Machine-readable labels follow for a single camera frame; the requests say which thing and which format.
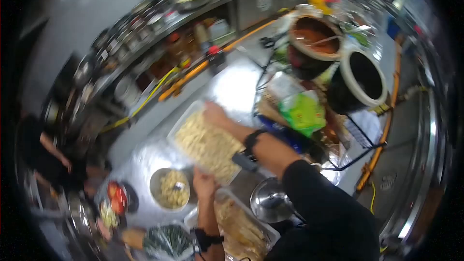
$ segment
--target red sauce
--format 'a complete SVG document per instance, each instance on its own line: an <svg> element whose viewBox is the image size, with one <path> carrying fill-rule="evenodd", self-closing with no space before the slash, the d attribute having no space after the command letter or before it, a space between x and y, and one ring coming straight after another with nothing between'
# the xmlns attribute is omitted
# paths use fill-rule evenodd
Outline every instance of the red sauce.
<svg viewBox="0 0 464 261"><path fill-rule="evenodd" d="M301 44L304 44L305 46L333 36L326 35L322 32L312 29L297 29L294 32L297 41L299 41ZM333 40L319 43L316 45L311 45L306 48L312 49L319 53L334 54L338 51L338 38L334 38Z"/></svg>

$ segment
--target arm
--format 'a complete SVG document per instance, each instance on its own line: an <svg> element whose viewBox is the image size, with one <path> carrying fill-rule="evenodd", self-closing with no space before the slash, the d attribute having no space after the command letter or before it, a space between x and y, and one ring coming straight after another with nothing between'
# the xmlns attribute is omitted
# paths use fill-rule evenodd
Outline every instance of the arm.
<svg viewBox="0 0 464 261"><path fill-rule="evenodd" d="M211 102L206 103L204 115L208 123L226 130L242 143L255 130L233 122L221 107ZM344 213L371 215L274 136L260 134L253 147L253 154L261 165L281 180L293 205L309 224L339 220Z"/></svg>
<svg viewBox="0 0 464 261"><path fill-rule="evenodd" d="M51 184L38 171L34 171L34 178L46 188L51 188Z"/></svg>
<svg viewBox="0 0 464 261"><path fill-rule="evenodd" d="M214 194L219 188L215 183L214 177L195 167L194 189L198 196L198 228L203 229L207 235L219 236L218 223L214 212ZM201 256L206 261L218 261L225 259L224 247L222 244L211 245ZM203 261L200 255L195 256L195 261Z"/></svg>
<svg viewBox="0 0 464 261"><path fill-rule="evenodd" d="M227 131L242 143L248 135L255 131L254 128L230 120L223 109L212 102L206 102L205 119ZM292 148L268 133L260 134L257 140L258 142L253 147L253 154L260 164L279 179L282 179L283 173L290 164L296 160L301 160L301 157Z"/></svg>
<svg viewBox="0 0 464 261"><path fill-rule="evenodd" d="M53 145L53 142L51 141L50 137L45 134L44 132L41 133L40 135L40 143L45 147L45 149L48 150L48 152L52 155L54 155L61 163L68 169L69 172L71 172L71 162L64 156L64 154L59 151L55 145Z"/></svg>

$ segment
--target wall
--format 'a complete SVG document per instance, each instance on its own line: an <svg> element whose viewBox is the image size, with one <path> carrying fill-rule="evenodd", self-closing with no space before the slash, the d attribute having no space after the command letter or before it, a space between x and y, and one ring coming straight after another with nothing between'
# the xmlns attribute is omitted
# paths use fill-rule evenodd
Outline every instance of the wall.
<svg viewBox="0 0 464 261"><path fill-rule="evenodd" d="M33 0L28 23L49 21L27 61L23 107L39 115L43 101L72 51L84 56L102 29L112 25L142 0Z"/></svg>

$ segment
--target plastic bag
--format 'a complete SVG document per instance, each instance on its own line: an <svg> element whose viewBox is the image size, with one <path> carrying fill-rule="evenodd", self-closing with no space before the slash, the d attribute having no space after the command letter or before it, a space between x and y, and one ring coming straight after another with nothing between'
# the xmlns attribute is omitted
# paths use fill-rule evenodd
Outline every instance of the plastic bag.
<svg viewBox="0 0 464 261"><path fill-rule="evenodd" d="M319 105L315 91L286 97L279 102L279 112L294 130L306 137L326 125L325 110Z"/></svg>
<svg viewBox="0 0 464 261"><path fill-rule="evenodd" d="M181 226L152 227L143 238L143 249L151 258L181 261L194 253L193 243Z"/></svg>

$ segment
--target green plastic bag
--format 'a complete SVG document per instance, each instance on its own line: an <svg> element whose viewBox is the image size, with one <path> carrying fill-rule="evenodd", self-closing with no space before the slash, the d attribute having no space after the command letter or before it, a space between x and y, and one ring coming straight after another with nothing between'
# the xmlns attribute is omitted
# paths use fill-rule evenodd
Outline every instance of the green plastic bag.
<svg viewBox="0 0 464 261"><path fill-rule="evenodd" d="M283 99L279 103L279 112L294 130L307 137L326 125L324 107L319 105L314 91L304 91Z"/></svg>

